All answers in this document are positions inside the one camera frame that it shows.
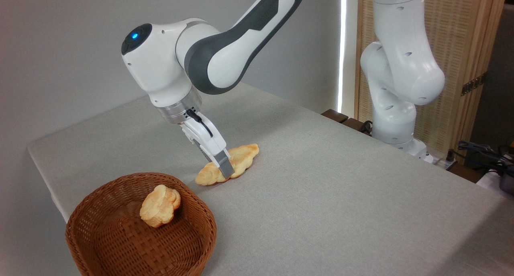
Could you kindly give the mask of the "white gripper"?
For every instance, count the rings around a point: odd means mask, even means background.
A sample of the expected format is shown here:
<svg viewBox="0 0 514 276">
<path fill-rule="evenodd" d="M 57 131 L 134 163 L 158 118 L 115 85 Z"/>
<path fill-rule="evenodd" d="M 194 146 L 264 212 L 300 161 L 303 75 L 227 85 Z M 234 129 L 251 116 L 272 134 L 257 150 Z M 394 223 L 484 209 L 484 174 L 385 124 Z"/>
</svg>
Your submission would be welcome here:
<svg viewBox="0 0 514 276">
<path fill-rule="evenodd" d="M 226 142 L 213 122 L 200 112 L 182 112 L 180 120 L 188 139 L 220 170 L 224 179 L 229 179 L 234 172 L 233 165 Z"/>
</svg>

